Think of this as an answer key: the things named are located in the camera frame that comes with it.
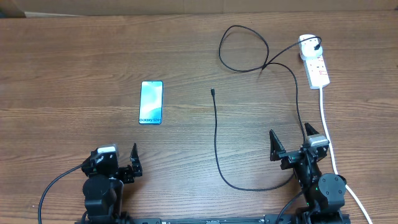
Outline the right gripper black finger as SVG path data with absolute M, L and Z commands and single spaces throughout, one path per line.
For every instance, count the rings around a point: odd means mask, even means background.
M 318 131 L 310 123 L 305 123 L 304 125 L 307 136 L 318 134 Z
M 269 136 L 271 143 L 270 161 L 279 161 L 281 160 L 280 155 L 286 153 L 286 150 L 272 129 L 269 131 Z

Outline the blue Samsung Galaxy smartphone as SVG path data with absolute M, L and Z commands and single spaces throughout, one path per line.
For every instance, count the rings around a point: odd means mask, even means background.
M 164 84 L 160 80 L 141 83 L 139 124 L 161 124 Z

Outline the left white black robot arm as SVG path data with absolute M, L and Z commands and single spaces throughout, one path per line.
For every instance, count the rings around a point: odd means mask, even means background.
M 131 164 L 119 166 L 117 144 L 96 148 L 84 161 L 82 171 L 88 177 L 83 184 L 88 223 L 132 223 L 128 212 L 122 212 L 123 188 L 142 176 L 142 166 L 134 144 L 130 154 Z

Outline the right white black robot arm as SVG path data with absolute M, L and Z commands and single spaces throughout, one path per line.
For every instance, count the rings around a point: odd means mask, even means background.
M 350 223 L 341 212 L 345 205 L 346 179 L 321 173 L 318 162 L 328 154 L 329 140 L 305 123 L 307 136 L 300 149 L 287 152 L 276 133 L 269 131 L 271 161 L 281 161 L 282 170 L 292 169 L 301 191 L 277 215 L 266 215 L 265 223 Z

